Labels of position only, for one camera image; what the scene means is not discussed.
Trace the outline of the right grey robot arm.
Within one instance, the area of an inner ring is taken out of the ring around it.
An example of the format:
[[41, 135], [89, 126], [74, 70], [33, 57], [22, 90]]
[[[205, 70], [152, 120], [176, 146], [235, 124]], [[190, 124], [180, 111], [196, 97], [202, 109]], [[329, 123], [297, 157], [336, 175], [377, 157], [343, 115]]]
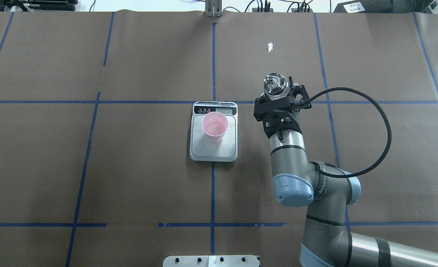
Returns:
[[[265, 76], [264, 92], [254, 102], [253, 116], [270, 141], [276, 200], [285, 207], [307, 207], [300, 249], [303, 267], [438, 267], [438, 253], [346, 230], [345, 210], [362, 188], [358, 176], [385, 159], [392, 142], [388, 118], [370, 96], [351, 88], [331, 88], [310, 97], [305, 86], [278, 73]], [[326, 93], [346, 91], [366, 98], [383, 118], [387, 142], [380, 157], [354, 174], [307, 159], [300, 111]]]

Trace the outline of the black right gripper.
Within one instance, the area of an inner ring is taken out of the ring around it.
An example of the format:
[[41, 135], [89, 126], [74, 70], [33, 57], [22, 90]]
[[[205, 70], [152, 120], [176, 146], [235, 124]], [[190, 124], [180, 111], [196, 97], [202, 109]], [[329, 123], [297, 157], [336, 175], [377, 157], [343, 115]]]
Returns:
[[289, 77], [289, 85], [289, 96], [275, 100], [261, 96], [254, 100], [253, 116], [256, 121], [262, 121], [268, 139], [273, 135], [282, 139], [284, 131], [303, 133], [299, 111], [311, 109], [312, 103], [305, 86], [294, 83], [292, 77]]

